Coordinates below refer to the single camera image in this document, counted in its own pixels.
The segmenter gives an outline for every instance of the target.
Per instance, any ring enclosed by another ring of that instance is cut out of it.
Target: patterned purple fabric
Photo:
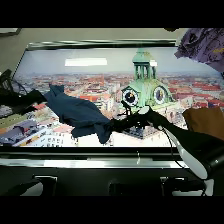
[[[175,55],[206,63],[224,72],[224,28],[190,28]]]

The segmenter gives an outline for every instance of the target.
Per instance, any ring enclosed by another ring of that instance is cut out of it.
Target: screen
[[[146,105],[187,129],[182,112],[190,107],[224,108],[224,82],[208,65],[177,59],[176,47],[98,48],[26,51],[14,79],[28,91],[64,85],[65,93],[93,102],[109,119],[122,119],[124,100],[133,112]],[[44,103],[24,116],[0,120],[0,141],[36,147],[169,147],[153,127],[113,132],[102,145],[96,134],[74,138]]]

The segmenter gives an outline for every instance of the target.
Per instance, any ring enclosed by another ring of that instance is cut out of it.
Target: sky
[[[176,47],[145,48],[158,63],[158,72],[194,72],[205,74],[219,74],[208,65],[194,62],[188,58],[177,59],[174,53]],[[137,48],[103,48],[103,49],[62,49],[37,50],[25,52],[16,71],[16,75],[53,75],[72,73],[134,73],[133,57]],[[67,67],[66,59],[73,58],[106,58],[107,65]]]

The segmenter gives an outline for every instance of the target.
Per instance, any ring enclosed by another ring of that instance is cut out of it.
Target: cable
[[[170,148],[171,148],[171,155],[172,155],[172,158],[173,160],[175,161],[175,163],[180,166],[182,169],[184,169],[185,171],[187,171],[188,173],[190,173],[191,175],[193,175],[194,177],[196,177],[199,181],[201,181],[204,185],[204,189],[202,191],[202,194],[201,196],[204,196],[205,195],[205,191],[206,191],[206,185],[205,185],[205,182],[203,179],[201,179],[200,177],[198,177],[196,174],[194,174],[191,170],[188,170],[186,169],[185,167],[181,166],[179,162],[177,162],[177,160],[174,158],[174,155],[173,155],[173,146],[172,146],[172,142],[170,140],[170,137],[169,135],[167,134],[166,130],[164,129],[164,127],[162,127],[162,132],[167,136],[168,140],[169,140],[169,143],[170,143]]]

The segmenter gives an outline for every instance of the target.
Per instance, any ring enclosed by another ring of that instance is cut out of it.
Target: cloth
[[[224,28],[189,28],[175,55],[224,72]]]
[[[57,114],[59,121],[75,127],[71,132],[74,138],[96,133],[101,144],[109,140],[110,120],[94,103],[66,95],[64,86],[50,85],[50,91],[44,96],[46,105]]]
[[[201,132],[224,140],[224,115],[219,107],[187,109],[183,117],[190,131]]]

